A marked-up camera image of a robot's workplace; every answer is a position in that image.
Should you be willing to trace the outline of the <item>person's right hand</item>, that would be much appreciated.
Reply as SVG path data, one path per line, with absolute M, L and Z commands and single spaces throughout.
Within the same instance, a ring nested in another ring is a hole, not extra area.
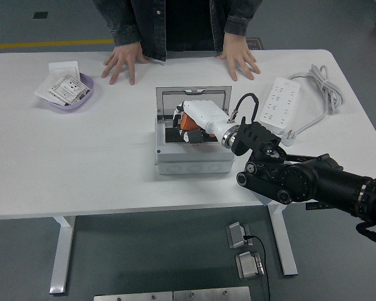
M 113 85 L 117 82 L 123 67 L 126 66 L 129 73 L 129 83 L 130 85 L 135 85 L 136 62 L 141 64 L 150 63 L 150 61 L 144 57 L 140 42 L 116 46 L 108 59 L 103 62 L 105 69 L 103 70 L 101 77 L 106 78 L 112 73 L 109 79 L 109 84 Z

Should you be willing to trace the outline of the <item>person's left hand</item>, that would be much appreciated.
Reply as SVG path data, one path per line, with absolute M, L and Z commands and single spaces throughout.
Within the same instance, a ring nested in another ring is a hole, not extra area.
M 224 33 L 223 51 L 217 58 L 227 60 L 229 75 L 235 82 L 238 80 L 237 69 L 240 69 L 248 80 L 254 80 L 254 74 L 261 73 L 244 36 Z

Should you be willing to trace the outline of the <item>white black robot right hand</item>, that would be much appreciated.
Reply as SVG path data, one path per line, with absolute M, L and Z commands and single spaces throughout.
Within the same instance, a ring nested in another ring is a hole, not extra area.
M 176 106 L 173 127 L 178 126 L 185 142 L 198 144 L 208 137 L 215 137 L 225 148 L 230 149 L 238 131 L 238 124 L 212 100 L 191 100 Z

